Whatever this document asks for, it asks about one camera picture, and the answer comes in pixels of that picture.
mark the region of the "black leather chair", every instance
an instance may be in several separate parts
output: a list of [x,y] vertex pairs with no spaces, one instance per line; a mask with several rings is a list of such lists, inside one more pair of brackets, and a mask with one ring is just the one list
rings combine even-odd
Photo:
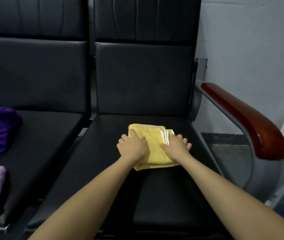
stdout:
[[[249,138],[254,166],[245,189],[260,200],[268,196],[264,190],[279,172],[278,162],[268,160],[284,156],[284,139],[252,107],[215,84],[193,80],[200,5],[201,0],[94,0],[97,116],[27,231],[119,158],[116,144],[132,123],[164,125],[183,134],[193,144],[190,153],[222,174],[188,119],[190,110],[199,108],[202,93]],[[143,234],[229,237],[181,166],[132,170],[97,238]]]
[[47,176],[91,114],[84,3],[0,0],[0,107],[23,118],[11,148],[0,154],[8,170],[0,229],[44,194]]

